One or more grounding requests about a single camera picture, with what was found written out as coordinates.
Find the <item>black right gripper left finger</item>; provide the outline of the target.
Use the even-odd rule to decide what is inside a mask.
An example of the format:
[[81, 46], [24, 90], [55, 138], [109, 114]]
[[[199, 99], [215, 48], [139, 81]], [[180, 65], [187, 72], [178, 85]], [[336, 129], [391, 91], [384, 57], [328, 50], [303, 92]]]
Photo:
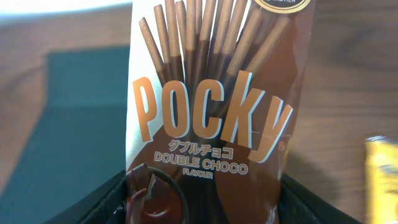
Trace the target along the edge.
[[45, 224], [123, 224], [126, 218], [125, 172], [122, 170]]

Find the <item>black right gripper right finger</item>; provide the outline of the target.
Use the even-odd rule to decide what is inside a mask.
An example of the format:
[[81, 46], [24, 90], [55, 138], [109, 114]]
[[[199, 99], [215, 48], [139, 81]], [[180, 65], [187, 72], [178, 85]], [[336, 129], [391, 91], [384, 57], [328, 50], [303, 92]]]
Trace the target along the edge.
[[361, 224], [287, 174], [282, 176], [277, 211], [280, 224]]

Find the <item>black storage box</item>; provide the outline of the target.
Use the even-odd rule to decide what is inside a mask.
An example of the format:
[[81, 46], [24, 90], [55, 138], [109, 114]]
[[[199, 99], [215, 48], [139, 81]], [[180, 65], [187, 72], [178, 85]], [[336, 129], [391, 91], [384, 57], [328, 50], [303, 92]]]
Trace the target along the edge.
[[47, 102], [1, 197], [2, 223], [45, 223], [125, 169], [129, 47], [47, 55]]

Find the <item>yellow snack packet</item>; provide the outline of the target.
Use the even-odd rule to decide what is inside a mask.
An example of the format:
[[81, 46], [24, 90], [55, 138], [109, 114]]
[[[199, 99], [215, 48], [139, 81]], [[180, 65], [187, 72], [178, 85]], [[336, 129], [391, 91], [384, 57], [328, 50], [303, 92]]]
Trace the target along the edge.
[[366, 223], [397, 224], [397, 142], [365, 140]]

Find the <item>brown Pocky chocolate box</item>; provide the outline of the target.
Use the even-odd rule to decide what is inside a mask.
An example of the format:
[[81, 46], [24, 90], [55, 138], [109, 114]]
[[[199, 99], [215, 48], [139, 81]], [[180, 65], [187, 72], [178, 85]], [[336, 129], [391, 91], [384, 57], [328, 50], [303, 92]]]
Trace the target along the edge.
[[134, 1], [127, 223], [280, 223], [313, 0]]

